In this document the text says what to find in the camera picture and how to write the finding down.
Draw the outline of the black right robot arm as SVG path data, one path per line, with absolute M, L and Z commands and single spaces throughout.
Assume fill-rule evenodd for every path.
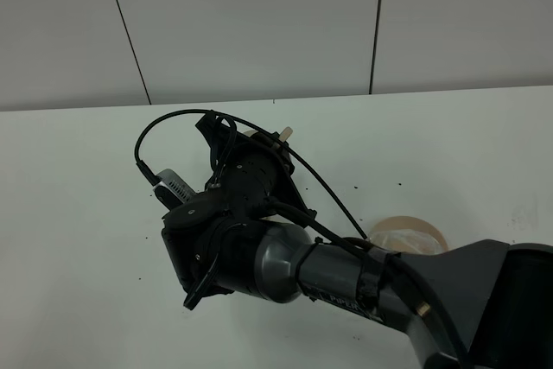
M 409 336 L 425 368 L 549 368 L 552 249 L 486 239 L 437 255 L 343 238 L 315 220 L 275 136 L 202 113 L 205 189 L 164 218 L 162 238 L 194 308 L 241 292 L 307 296 Z

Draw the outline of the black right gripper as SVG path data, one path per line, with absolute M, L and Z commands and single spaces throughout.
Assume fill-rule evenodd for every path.
M 207 111 L 195 125 L 210 148 L 212 176 L 202 193 L 202 222 L 263 222 L 281 203 L 300 212 L 293 221 L 306 226 L 309 209 L 292 180 L 294 166 L 281 144 L 274 150 L 254 137 L 236 131 L 230 115 Z

